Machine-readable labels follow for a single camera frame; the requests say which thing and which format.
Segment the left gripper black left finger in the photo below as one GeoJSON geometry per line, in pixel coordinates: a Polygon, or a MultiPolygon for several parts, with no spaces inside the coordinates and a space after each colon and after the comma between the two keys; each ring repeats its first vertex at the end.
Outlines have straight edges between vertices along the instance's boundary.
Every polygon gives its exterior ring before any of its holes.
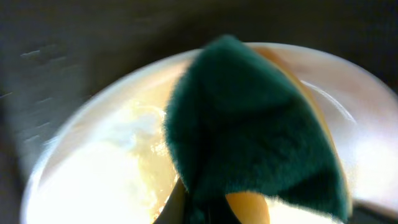
{"type": "Polygon", "coordinates": [[[178,179],[164,209],[156,218],[154,224],[184,224],[185,209],[189,199],[189,194],[183,182],[181,179],[178,179]]]}

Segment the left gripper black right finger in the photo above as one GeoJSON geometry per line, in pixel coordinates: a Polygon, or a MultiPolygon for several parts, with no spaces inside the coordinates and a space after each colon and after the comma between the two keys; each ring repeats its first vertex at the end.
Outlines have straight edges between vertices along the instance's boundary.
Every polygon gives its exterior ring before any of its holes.
{"type": "Polygon", "coordinates": [[[241,224],[225,196],[209,200],[205,214],[206,224],[241,224]]]}

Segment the green and yellow sponge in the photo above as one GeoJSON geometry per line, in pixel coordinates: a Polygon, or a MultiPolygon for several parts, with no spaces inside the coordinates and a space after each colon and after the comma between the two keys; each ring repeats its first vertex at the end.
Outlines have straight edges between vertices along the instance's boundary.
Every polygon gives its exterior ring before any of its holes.
{"type": "Polygon", "coordinates": [[[321,112],[274,58],[238,39],[208,44],[177,82],[165,142],[190,199],[185,223],[236,193],[277,197],[347,222],[351,202],[321,112]]]}

